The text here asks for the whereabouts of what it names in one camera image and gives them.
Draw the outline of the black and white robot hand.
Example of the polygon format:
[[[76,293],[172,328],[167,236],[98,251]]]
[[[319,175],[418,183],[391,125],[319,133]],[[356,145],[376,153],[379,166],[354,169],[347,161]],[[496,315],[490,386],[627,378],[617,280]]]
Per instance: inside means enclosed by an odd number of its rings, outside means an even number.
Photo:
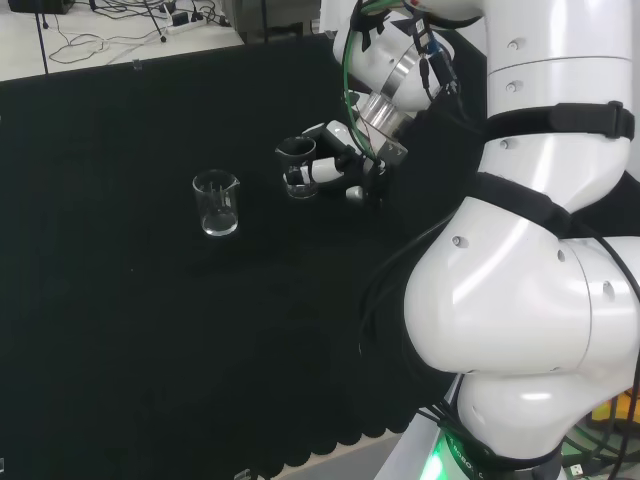
[[[362,153],[346,125],[332,120],[282,140],[275,155],[287,194],[300,200],[317,194],[343,197],[367,207],[380,207],[392,175],[408,150],[378,131],[373,131],[369,139],[373,158]]]

